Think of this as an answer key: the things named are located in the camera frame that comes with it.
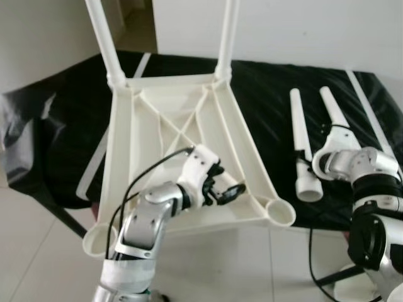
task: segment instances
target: white tile floor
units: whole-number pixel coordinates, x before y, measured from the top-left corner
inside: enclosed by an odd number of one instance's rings
[[[71,213],[92,225],[89,210]],[[0,219],[0,301],[91,301],[101,262],[84,255],[80,238],[30,198],[2,201]],[[299,228],[166,237],[153,288],[177,302],[327,301],[310,279],[307,242]],[[317,277],[349,263],[346,247],[336,232],[314,236]]]

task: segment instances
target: robotic hand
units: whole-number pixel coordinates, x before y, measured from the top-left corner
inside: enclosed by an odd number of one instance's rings
[[[139,203],[120,230],[112,259],[105,259],[93,302],[161,301],[148,292],[167,222],[183,210],[235,200],[243,184],[224,172],[220,159],[198,145],[184,163],[177,183],[166,182],[140,193]]]
[[[378,286],[384,301],[401,301],[403,185],[399,164],[375,148],[361,148],[329,88],[322,88],[321,94],[332,128],[312,159],[314,174],[351,183],[354,205],[348,254]]]

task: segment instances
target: wire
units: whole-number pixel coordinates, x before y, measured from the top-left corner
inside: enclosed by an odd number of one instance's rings
[[[344,206],[340,206],[337,208],[333,208],[331,210],[328,211],[322,211],[320,213],[318,213],[317,215],[314,216],[314,218],[318,218],[320,215],[326,214],[326,213],[330,213],[336,210],[340,210],[342,208],[345,208],[349,205],[344,205]],[[310,272],[310,276],[312,278],[312,280],[314,281],[315,285],[322,291],[322,293],[324,293],[325,296],[327,296],[330,300],[334,301],[334,302],[340,302],[337,299],[335,299],[333,296],[331,296],[327,291],[324,290],[324,288],[318,283],[316,277],[314,276],[314,271],[312,269],[312,237],[313,237],[313,233],[314,233],[314,229],[312,227],[309,228],[309,245],[308,245],[308,253],[309,253],[309,272]],[[376,297],[375,299],[369,301],[369,302],[378,302],[382,300],[381,296]]]
[[[130,190],[131,190],[131,189],[134,187],[134,185],[136,184],[136,182],[139,181],[141,178],[143,178],[147,173],[149,173],[150,171],[152,171],[153,169],[155,169],[155,168],[158,167],[159,165],[163,164],[163,163],[166,162],[167,160],[171,159],[172,157],[174,157],[174,156],[176,156],[176,155],[178,155],[178,154],[180,154],[180,153],[183,153],[183,152],[191,153],[192,151],[193,151],[193,147],[183,148],[183,149],[180,149],[180,150],[178,150],[178,151],[175,151],[175,152],[169,154],[168,156],[165,156],[163,159],[159,160],[159,161],[156,162],[154,165],[150,166],[148,169],[146,169],[145,171],[143,171],[143,173],[141,173],[139,176],[137,176],[137,177],[132,181],[132,183],[129,185],[129,187],[128,187],[127,190],[126,190],[126,193],[125,193],[125,195],[124,195],[124,197],[123,197],[123,200],[122,200],[122,204],[120,205],[119,230],[121,230],[121,229],[122,229],[122,226],[123,226],[123,215],[124,215],[124,213],[125,213],[125,203],[126,203],[126,201],[127,201],[127,199],[128,199],[127,196],[128,196],[128,194],[129,194]]]
[[[137,195],[139,195],[139,192],[137,192],[137,193],[131,195],[129,198],[127,198],[126,201],[125,201],[125,205],[127,204],[128,201],[132,200]],[[118,206],[118,208],[115,210],[115,212],[114,212],[114,214],[112,216],[111,221],[109,222],[108,234],[106,236],[105,259],[109,259],[109,245],[110,245],[110,242],[111,242],[112,225],[113,225],[113,222],[115,221],[116,215],[118,214],[118,212],[119,212],[121,207],[122,206]]]

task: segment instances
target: black tablecloth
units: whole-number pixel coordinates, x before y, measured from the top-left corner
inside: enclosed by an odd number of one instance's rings
[[[127,77],[134,75],[141,53],[118,53]],[[144,77],[207,74],[217,61],[152,55]],[[378,79],[355,72],[400,163],[403,164],[403,114]],[[45,183],[55,202],[85,208],[99,201],[103,164],[84,201],[77,184],[108,126],[111,92],[101,56],[77,64],[45,81],[3,95],[6,123],[0,135],[6,146],[11,187],[33,194]],[[319,94],[329,86],[362,146],[379,148],[368,118],[343,70],[233,61],[231,87],[278,194],[297,212],[296,226],[347,230],[352,203],[349,184],[323,182],[324,198],[303,203],[295,195],[290,89],[300,89],[312,151],[326,136],[330,119]],[[46,114],[46,101],[53,99]],[[317,217],[321,211],[327,214]]]

